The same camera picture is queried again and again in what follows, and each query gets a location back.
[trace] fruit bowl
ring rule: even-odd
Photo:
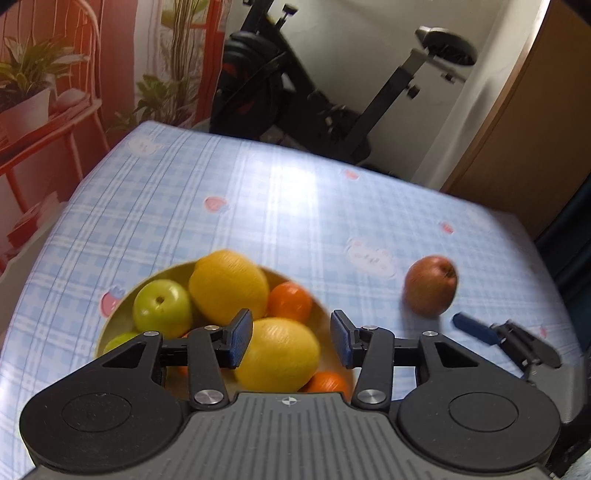
[[[96,344],[95,358],[99,357],[106,344],[120,335],[121,333],[130,332],[134,329],[134,321],[132,317],[132,307],[134,304],[135,296],[147,283],[152,280],[168,279],[174,280],[180,283],[183,287],[187,287],[189,278],[193,273],[195,261],[186,262],[173,267],[162,270],[155,273],[151,277],[146,278],[141,283],[137,284],[133,290],[131,290],[117,305],[113,313],[107,319],[99,336],[99,341]],[[269,283],[269,288],[272,290],[277,285],[289,281],[290,279],[283,275],[269,270],[265,267],[260,267]],[[208,325],[209,322],[200,314],[200,312],[193,306],[193,327],[201,327]],[[310,313],[310,317],[306,322],[306,325],[316,335],[316,338],[320,342],[320,364],[319,371],[328,370],[340,374],[346,382],[349,384],[350,391],[353,390],[354,380],[353,373],[351,370],[344,369],[339,358],[335,352],[335,349],[330,340],[330,315],[320,305],[320,303],[313,297],[313,307]],[[174,367],[167,369],[166,377],[166,388],[172,391],[178,398],[186,399],[189,395],[189,389],[187,386],[187,378]],[[222,375],[228,389],[228,394],[233,396],[235,392],[244,390],[236,382],[233,373],[230,370],[222,369]]]

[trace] lemon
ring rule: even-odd
[[[316,373],[319,359],[320,344],[306,325],[280,318],[257,320],[236,379],[247,390],[295,392]]]
[[[253,320],[261,318],[269,284],[249,259],[232,250],[218,250],[197,260],[189,293],[210,322],[226,326],[240,309],[250,309]]]

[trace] white wall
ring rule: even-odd
[[[539,30],[548,0],[510,0],[499,15],[470,79],[412,177],[439,190],[478,132],[526,42]]]
[[[417,27],[448,28],[480,50],[505,1],[290,0],[300,10],[282,31],[330,100],[362,111],[410,50],[420,46]],[[273,5],[274,17],[280,16],[283,3]],[[234,0],[226,32],[238,30],[247,11]],[[429,66],[418,72],[416,84],[418,96],[398,98],[370,134],[370,160],[407,180],[462,91],[462,84],[445,82]]]

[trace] table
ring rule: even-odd
[[[357,325],[417,338],[439,330],[513,373],[500,349],[454,330],[464,311],[509,318],[580,355],[560,296],[511,215],[296,150],[146,122],[80,184],[12,318],[0,365],[0,476],[32,466],[18,417],[36,392],[92,359],[117,299],[171,264],[231,248],[307,287]],[[401,303],[404,275],[430,254],[460,277],[439,320]],[[414,387],[397,368],[394,397]]]

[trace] green apple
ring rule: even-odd
[[[193,324],[191,298],[187,290],[173,280],[153,280],[134,300],[136,330],[156,330],[166,339],[179,338]]]
[[[110,352],[112,349],[117,348],[119,345],[123,345],[125,342],[137,337],[138,335],[138,332],[126,332],[122,333],[121,335],[117,335],[115,338],[111,339],[109,343],[105,345],[103,355],[107,352]]]

